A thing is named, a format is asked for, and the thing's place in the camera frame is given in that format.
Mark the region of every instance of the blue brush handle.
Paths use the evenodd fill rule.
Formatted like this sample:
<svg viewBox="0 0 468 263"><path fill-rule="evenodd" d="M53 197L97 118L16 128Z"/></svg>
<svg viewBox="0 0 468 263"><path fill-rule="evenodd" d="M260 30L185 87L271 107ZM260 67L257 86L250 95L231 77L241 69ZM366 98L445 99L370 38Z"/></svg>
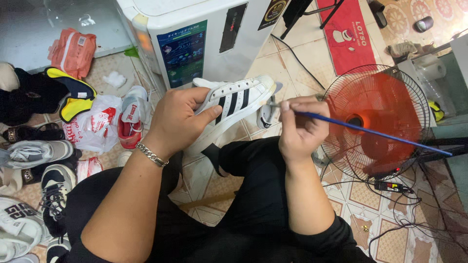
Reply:
<svg viewBox="0 0 468 263"><path fill-rule="evenodd" d="M360 126L356 126L356 125L352 125L352 124L342 122L342 121L339 121L339 120L327 118L327 117L322 116L322 115L317 114L317 113L302 112L302 111L296 111L296 113L299 114L299 115L307 116L309 118L319 119L319 120L322 120L322 121L338 124L338 125L341 125L341 126L344 126L344 127L351 128L351 129L355 129L355 130L359 130L359 131L379 135L379 136L382 136L382 137L387 138L387 139L397 140L397 141L402 142L402 143L411 144L411 145L421 147L421 148L424 148L424 149L428 149L428 150L431 150L431 151L434 151L434 152L437 152L437 153L442 153L442 154L445 154L447 156L452 156L451 153L448 153L446 151L442 151L442 150L439 150L439 149L436 149L436 148L429 147L429 146L424 145L424 144L419 144L419 143L416 143L416 142L408 141L408 140L398 138L398 137L395 137L395 136L391 136L391 135L388 135L388 134L384 134L384 133L381 133L381 132L378 132L378 131L369 130L369 129L366 129L366 128L363 128L363 127L360 127Z"/></svg>

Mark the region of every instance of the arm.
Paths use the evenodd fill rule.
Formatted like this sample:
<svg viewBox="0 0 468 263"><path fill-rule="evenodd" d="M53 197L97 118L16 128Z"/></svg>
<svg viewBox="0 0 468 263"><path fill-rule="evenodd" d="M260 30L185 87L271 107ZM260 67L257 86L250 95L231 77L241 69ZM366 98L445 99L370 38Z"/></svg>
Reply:
<svg viewBox="0 0 468 263"><path fill-rule="evenodd" d="M217 105L194 115L208 91L202 87L168 91L158 102L142 143L163 160L192 144L222 111ZM115 263L148 258L156 229L161 173L162 168L140 150L133 152L81 233L90 252Z"/></svg>
<svg viewBox="0 0 468 263"><path fill-rule="evenodd" d="M326 102L315 96L298 97L281 103L283 133L279 149L286 162L286 196L291 230L313 235L327 230L335 213L320 183L311 153L328 136L328 123L294 115L309 111L329 117Z"/></svg>

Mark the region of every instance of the silver chain bracelet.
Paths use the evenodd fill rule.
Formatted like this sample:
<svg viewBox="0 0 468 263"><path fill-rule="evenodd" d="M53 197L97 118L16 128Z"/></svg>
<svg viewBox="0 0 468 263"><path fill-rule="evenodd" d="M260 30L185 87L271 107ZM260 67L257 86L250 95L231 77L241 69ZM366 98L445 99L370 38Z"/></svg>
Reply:
<svg viewBox="0 0 468 263"><path fill-rule="evenodd" d="M155 155L152 151L150 151L150 149L148 149L141 142L137 143L137 148L140 149L150 160L155 162L159 167L164 167L169 163L169 161L164 162L161 158Z"/></svg>

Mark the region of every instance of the fan guard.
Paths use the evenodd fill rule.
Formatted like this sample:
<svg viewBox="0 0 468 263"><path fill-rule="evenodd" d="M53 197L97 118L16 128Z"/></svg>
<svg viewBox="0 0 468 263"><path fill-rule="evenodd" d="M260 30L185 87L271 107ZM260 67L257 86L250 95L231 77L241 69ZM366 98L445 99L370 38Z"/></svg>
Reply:
<svg viewBox="0 0 468 263"><path fill-rule="evenodd" d="M422 89L406 73L385 65L360 66L336 79L323 101L334 119L415 142L425 142L429 107ZM342 172L361 179L397 175L408 169L419 148L330 124L322 144Z"/></svg>

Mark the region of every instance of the cotton ball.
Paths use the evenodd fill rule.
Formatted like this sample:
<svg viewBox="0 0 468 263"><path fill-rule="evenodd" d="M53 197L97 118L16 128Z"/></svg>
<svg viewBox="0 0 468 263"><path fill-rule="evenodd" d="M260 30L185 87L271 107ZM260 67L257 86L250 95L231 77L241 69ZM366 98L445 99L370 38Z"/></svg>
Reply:
<svg viewBox="0 0 468 263"><path fill-rule="evenodd" d="M123 84L125 84L125 81L127 81L127 79L123 75L120 75L117 71L111 72L109 77L103 76L102 79L106 83L112 85L114 88L121 87Z"/></svg>

